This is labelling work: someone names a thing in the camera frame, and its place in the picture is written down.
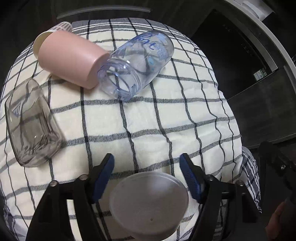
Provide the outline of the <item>person's right hand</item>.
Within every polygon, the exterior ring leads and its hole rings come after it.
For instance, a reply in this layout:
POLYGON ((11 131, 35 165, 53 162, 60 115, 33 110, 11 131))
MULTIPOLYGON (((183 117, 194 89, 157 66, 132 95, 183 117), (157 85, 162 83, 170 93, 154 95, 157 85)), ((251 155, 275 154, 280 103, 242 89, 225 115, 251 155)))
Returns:
POLYGON ((295 208, 281 202, 272 214, 265 231, 267 240, 295 240, 295 208))

